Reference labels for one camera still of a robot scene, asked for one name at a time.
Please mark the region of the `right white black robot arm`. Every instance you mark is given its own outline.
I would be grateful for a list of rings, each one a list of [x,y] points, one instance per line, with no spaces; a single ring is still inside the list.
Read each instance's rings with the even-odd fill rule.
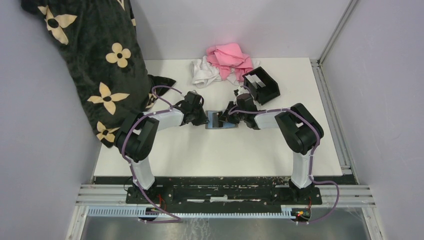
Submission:
[[[215,121],[234,125],[244,122],[253,130],[279,129],[293,153],[289,199],[302,204],[309,198],[307,188],[314,184],[313,157],[324,137],[324,130],[304,104],[259,110],[251,94],[243,93],[235,101],[230,101]]]

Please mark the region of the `grey leather card holder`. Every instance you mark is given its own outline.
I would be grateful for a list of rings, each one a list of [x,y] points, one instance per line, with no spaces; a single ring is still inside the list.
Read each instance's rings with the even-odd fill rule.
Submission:
[[[238,127],[238,124],[219,120],[219,117],[222,116],[223,111],[207,110],[205,113],[208,118],[208,123],[205,125],[207,130],[224,130]]]

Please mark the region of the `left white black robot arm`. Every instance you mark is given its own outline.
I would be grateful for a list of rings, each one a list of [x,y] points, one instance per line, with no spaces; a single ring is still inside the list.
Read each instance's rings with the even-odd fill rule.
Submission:
[[[152,112],[131,112],[115,135],[114,146],[128,162],[133,182],[138,186],[138,197],[149,204],[156,200],[158,191],[149,154],[157,132],[187,124],[205,125],[209,122],[203,109],[204,98],[189,91],[184,99],[168,109]]]

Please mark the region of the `black plastic card box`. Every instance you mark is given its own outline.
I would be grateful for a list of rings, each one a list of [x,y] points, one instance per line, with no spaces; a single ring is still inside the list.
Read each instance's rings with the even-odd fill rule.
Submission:
[[[242,77],[243,85],[249,89],[253,99],[261,105],[281,95],[278,83],[261,66]]]

